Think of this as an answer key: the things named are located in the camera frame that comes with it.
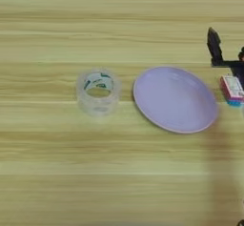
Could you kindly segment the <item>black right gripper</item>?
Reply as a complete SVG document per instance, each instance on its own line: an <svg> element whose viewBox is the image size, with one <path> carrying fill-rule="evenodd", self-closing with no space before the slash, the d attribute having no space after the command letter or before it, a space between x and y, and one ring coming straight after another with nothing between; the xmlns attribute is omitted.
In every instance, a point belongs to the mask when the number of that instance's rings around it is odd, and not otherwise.
<svg viewBox="0 0 244 226"><path fill-rule="evenodd" d="M244 47L238 54L237 60L224 60L220 48L221 40L217 31L208 29L207 46L212 56L212 66L219 68L230 68L233 76L237 77L244 89Z"/></svg>

